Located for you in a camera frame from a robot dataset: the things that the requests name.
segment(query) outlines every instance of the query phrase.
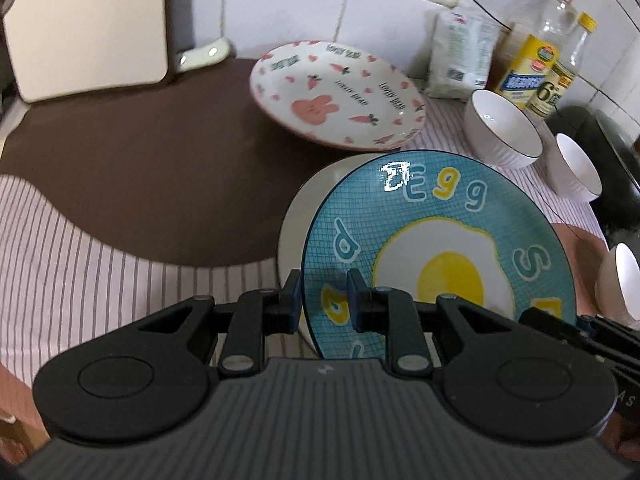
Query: egg plate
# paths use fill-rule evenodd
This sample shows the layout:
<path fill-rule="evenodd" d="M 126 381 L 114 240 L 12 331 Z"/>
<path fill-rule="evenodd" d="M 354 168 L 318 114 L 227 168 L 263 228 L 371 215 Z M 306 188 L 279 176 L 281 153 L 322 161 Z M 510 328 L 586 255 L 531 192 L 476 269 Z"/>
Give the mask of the egg plate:
<path fill-rule="evenodd" d="M 545 216 L 510 180 L 461 155 L 376 158 L 329 193 L 309 229 L 303 303 L 316 348 L 325 358 L 381 357 L 383 337 L 351 327 L 351 268 L 417 301 L 448 292 L 510 319 L 538 306 L 575 322 L 571 269 Z"/>

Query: clear bottle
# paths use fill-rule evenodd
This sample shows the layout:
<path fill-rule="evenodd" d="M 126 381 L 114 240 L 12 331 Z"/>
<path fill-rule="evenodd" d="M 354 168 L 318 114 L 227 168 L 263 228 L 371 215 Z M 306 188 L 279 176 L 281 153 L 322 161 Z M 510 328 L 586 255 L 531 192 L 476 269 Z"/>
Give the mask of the clear bottle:
<path fill-rule="evenodd" d="M 554 110 L 566 89 L 578 75 L 584 47 L 595 29 L 595 20 L 583 12 L 574 30 L 567 37 L 558 61 L 553 64 L 545 80 L 527 104 L 529 110 L 540 117 L 547 117 Z"/>
<path fill-rule="evenodd" d="M 546 0 L 536 30 L 513 57 L 494 91 L 524 108 L 558 57 L 571 0 Z"/>

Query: plate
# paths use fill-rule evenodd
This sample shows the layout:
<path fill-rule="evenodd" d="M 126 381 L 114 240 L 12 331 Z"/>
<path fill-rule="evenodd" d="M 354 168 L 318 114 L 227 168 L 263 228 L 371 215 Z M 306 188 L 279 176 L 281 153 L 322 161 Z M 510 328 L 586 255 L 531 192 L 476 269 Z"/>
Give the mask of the plate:
<path fill-rule="evenodd" d="M 303 254 L 303 303 L 322 357 L 382 357 L 357 334 L 346 271 L 433 303 L 457 294 L 510 319 L 530 306 L 575 322 L 564 249 L 540 209 L 497 171 L 453 153 L 381 156 L 349 174 L 316 213 Z"/>
<path fill-rule="evenodd" d="M 308 140 L 347 150 L 392 150 L 424 124 L 424 101 L 396 67 L 361 49 L 295 41 L 264 54 L 249 77 L 271 118 Z"/>
<path fill-rule="evenodd" d="M 326 168 L 322 168 L 300 188 L 287 209 L 280 229 L 278 276 L 281 284 L 287 281 L 291 269 L 302 267 L 302 253 L 305 250 L 306 235 L 316 211 L 322 205 L 322 200 L 351 171 L 378 156 L 380 156 L 379 153 L 362 153 L 338 160 Z M 300 316 L 298 331 L 313 347 L 304 313 Z"/>

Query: gray ribbed panel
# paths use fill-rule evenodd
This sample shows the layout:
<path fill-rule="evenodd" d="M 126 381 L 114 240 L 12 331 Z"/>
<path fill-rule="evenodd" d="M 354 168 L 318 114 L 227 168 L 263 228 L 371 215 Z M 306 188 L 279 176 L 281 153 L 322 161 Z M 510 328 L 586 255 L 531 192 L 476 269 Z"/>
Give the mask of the gray ribbed panel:
<path fill-rule="evenodd" d="M 427 383 L 389 377 L 375 360 L 272 359 L 261 376 L 223 383 L 175 433 L 110 450 L 54 440 L 21 472 L 29 480 L 615 480 L 630 469 L 594 438 L 538 449 L 494 442 L 453 419 Z"/>

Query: pink rabbit plate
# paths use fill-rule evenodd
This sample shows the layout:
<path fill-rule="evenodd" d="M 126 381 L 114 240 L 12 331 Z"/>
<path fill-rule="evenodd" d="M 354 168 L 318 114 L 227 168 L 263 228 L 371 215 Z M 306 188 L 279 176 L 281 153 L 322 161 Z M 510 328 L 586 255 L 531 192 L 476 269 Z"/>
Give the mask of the pink rabbit plate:
<path fill-rule="evenodd" d="M 249 85 L 272 119 L 308 140 L 345 150 L 399 148 L 424 123 L 424 103 L 411 80 L 352 46 L 285 44 L 256 62 Z"/>

